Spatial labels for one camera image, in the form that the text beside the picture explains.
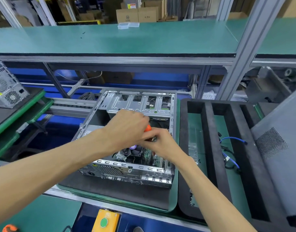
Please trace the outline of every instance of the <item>human arm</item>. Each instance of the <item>human arm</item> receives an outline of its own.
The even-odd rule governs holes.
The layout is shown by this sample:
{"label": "human arm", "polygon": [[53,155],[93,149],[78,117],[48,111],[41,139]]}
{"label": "human arm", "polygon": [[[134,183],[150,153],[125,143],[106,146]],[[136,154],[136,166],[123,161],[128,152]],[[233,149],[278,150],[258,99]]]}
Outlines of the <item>human arm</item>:
{"label": "human arm", "polygon": [[102,129],[0,167],[0,223],[79,168],[153,137],[149,117],[121,110]]}
{"label": "human arm", "polygon": [[256,231],[204,175],[195,161],[181,150],[166,129],[153,128],[153,131],[156,131],[157,141],[141,141],[140,144],[175,164],[192,190],[212,232]]}

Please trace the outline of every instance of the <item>human hand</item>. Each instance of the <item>human hand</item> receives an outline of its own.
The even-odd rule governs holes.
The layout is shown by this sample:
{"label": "human hand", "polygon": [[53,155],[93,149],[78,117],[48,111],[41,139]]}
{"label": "human hand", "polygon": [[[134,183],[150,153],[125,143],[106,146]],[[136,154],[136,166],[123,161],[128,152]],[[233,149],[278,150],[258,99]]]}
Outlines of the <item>human hand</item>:
{"label": "human hand", "polygon": [[148,124],[149,117],[143,113],[122,109],[102,130],[115,153],[155,136],[156,131],[144,132]]}
{"label": "human hand", "polygon": [[167,129],[152,128],[153,134],[157,136],[156,142],[140,141],[138,144],[154,151],[158,156],[174,163],[176,165],[179,157],[183,156],[184,152],[175,142]]}

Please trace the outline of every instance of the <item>button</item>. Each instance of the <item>button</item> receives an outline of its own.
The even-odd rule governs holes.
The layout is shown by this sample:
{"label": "button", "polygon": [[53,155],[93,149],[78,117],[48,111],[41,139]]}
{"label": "button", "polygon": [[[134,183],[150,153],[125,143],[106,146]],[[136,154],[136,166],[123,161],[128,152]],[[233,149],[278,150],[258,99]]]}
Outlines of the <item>button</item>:
{"label": "button", "polygon": [[104,217],[103,219],[101,219],[101,221],[100,221],[100,226],[101,226],[102,228],[106,227],[107,224],[108,224],[108,220],[107,220],[107,218]]}

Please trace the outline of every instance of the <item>clear plastic piece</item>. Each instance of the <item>clear plastic piece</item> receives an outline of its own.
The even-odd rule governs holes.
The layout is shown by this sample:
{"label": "clear plastic piece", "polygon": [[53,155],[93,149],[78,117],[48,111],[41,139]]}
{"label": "clear plastic piece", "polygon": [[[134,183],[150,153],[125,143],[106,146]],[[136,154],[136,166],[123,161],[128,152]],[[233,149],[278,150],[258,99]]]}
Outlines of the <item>clear plastic piece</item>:
{"label": "clear plastic piece", "polygon": [[129,27],[139,27],[139,23],[119,23],[118,29],[128,29]]}

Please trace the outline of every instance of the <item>yellow control box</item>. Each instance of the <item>yellow control box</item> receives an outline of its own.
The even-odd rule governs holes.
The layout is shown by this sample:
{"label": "yellow control box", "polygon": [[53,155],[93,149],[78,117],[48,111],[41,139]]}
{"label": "yellow control box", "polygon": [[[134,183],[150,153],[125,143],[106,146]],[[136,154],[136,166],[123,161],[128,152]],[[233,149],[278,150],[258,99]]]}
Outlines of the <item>yellow control box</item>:
{"label": "yellow control box", "polygon": [[119,216],[119,213],[100,209],[94,222],[92,232],[115,232]]}

